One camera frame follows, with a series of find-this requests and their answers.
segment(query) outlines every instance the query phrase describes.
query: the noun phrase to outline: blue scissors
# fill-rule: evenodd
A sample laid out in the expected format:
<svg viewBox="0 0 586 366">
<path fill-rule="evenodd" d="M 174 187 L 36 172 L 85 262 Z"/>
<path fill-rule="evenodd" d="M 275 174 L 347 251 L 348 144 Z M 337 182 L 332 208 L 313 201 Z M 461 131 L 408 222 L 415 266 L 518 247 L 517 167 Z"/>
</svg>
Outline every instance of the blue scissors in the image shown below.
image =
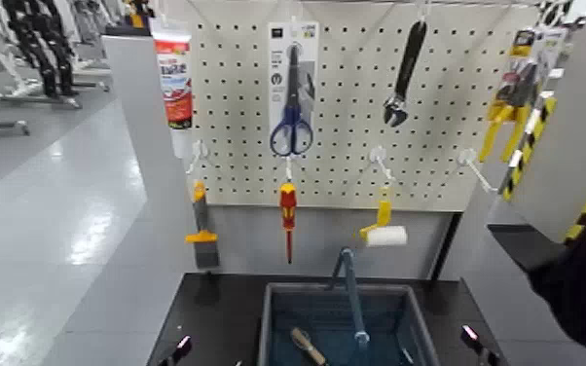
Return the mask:
<svg viewBox="0 0 586 366">
<path fill-rule="evenodd" d="M 302 118 L 298 95 L 298 48 L 293 46 L 290 50 L 283 119 L 271 133 L 271 150 L 281 157 L 300 155 L 309 150 L 313 142 L 311 126 Z"/>
</svg>

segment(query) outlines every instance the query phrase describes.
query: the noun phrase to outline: black wrench handle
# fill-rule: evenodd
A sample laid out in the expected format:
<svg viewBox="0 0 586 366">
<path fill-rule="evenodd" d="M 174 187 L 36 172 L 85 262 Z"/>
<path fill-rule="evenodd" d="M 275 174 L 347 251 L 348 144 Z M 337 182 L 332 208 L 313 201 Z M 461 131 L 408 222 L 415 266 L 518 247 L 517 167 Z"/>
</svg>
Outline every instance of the black wrench handle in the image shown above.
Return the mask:
<svg viewBox="0 0 586 366">
<path fill-rule="evenodd" d="M 402 58 L 402 63 L 400 63 L 400 71 L 397 74 L 397 83 L 395 83 L 395 92 L 404 99 L 407 98 L 407 89 L 409 88 L 411 75 L 414 72 L 414 66 L 416 66 L 416 61 L 421 53 L 422 42 L 426 33 L 427 23 L 420 20 L 414 23 L 409 32 L 407 46 L 404 49 L 404 57 Z"/>
</svg>

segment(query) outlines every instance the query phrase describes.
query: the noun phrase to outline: white pegboard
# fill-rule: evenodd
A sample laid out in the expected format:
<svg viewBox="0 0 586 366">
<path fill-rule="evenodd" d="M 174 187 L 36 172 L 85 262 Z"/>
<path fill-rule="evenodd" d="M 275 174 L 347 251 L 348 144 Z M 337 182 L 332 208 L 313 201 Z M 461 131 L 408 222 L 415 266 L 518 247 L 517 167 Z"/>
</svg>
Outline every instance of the white pegboard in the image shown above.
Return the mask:
<svg viewBox="0 0 586 366">
<path fill-rule="evenodd" d="M 293 162 L 298 205 L 375 206 L 385 177 L 368 154 L 382 145 L 398 179 L 393 207 L 430 211 L 465 210 L 476 177 L 456 156 L 481 146 L 507 49 L 536 17 L 522 5 L 432 6 L 410 117 L 391 128 L 383 103 L 417 20 L 414 4 L 188 1 L 169 13 L 193 30 L 194 135 L 210 151 L 196 176 L 209 203 L 278 205 L 285 163 L 269 146 L 267 24 L 294 14 L 320 23 L 314 146 Z"/>
</svg>

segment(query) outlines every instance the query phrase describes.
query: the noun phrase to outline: black counter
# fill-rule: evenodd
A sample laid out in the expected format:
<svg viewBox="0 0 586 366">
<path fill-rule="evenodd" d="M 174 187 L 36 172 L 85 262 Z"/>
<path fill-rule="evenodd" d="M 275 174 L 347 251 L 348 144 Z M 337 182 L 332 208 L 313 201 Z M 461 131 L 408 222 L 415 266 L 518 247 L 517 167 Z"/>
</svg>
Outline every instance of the black counter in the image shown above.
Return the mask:
<svg viewBox="0 0 586 366">
<path fill-rule="evenodd" d="M 326 280 L 278 275 L 186 274 L 148 364 L 156 365 L 183 336 L 190 335 L 193 350 L 180 366 L 235 366 L 238 361 L 242 361 L 242 366 L 254 365 L 266 285 Z M 410 285 L 443 366 L 476 365 L 477 356 L 459 338 L 464 324 L 480 335 L 485 346 L 499 352 L 491 330 L 463 282 L 438 281 L 433 287 L 424 280 L 368 278 L 358 282 Z"/>
</svg>

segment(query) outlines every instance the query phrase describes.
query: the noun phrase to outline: red screwdriver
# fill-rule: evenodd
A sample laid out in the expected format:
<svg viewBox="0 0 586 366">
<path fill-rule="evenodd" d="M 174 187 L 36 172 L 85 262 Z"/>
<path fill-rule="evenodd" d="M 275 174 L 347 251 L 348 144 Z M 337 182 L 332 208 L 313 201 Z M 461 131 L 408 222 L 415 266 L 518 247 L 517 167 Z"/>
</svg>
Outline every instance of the red screwdriver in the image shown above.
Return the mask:
<svg viewBox="0 0 586 366">
<path fill-rule="evenodd" d="M 279 206 L 281 207 L 281 219 L 286 232 L 286 259 L 288 264 L 291 264 L 293 257 L 293 228 L 295 228 L 295 186 L 288 182 L 281 185 L 279 188 L 281 196 L 279 198 Z"/>
</svg>

